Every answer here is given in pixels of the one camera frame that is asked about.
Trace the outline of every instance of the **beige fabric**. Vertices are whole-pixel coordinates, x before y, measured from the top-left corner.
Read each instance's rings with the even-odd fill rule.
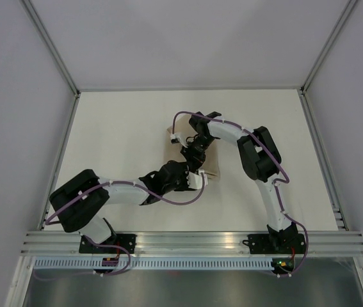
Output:
[[[182,132],[185,137],[194,136],[197,134],[194,129],[188,123],[190,115],[184,115],[175,123],[175,132]],[[172,126],[167,128],[166,140],[165,140],[165,151],[164,151],[164,163],[169,160],[177,162],[185,162],[185,158],[180,153],[181,144],[171,144],[170,134],[172,132]],[[214,141],[206,150],[206,161],[202,165],[202,169],[208,176],[208,179],[219,181],[220,169],[218,167],[218,151],[217,142]]]

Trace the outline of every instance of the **perforated metal strip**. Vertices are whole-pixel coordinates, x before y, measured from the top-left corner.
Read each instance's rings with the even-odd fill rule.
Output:
[[[130,268],[141,270],[272,270],[272,258],[132,258]],[[123,268],[126,257],[120,257],[116,269]],[[35,269],[106,269],[102,257],[37,257]]]

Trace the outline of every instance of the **brown cloth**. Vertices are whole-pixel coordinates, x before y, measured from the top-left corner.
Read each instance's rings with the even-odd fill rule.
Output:
[[[197,134],[194,129],[188,123],[190,115],[184,115],[175,123],[175,133],[182,132],[185,137],[194,136]],[[172,133],[172,126],[167,128],[167,135],[164,149],[164,163],[167,161],[174,160],[177,162],[184,162],[185,158],[180,153],[181,144],[171,144],[170,134]],[[219,181],[220,179],[220,168],[218,167],[218,151],[217,142],[214,141],[206,150],[206,161],[201,167],[208,176],[208,179]]]

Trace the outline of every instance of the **gray floor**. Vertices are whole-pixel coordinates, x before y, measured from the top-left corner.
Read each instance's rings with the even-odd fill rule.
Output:
[[[363,306],[355,269],[333,260],[308,260],[292,278],[254,271],[129,271],[119,276],[76,276],[40,270],[25,306]]]

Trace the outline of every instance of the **white table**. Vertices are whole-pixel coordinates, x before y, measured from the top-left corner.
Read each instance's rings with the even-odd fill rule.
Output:
[[[118,91],[82,93],[56,187],[86,168],[98,176],[134,179],[163,165],[166,128],[180,110],[218,111],[250,128],[267,127],[291,183],[288,211],[308,230],[337,230],[296,90]],[[261,231],[266,212],[238,149],[218,141],[221,180],[188,206],[106,205],[99,215],[118,231]],[[169,193],[176,201],[197,192]],[[60,225],[46,230],[59,230]]]

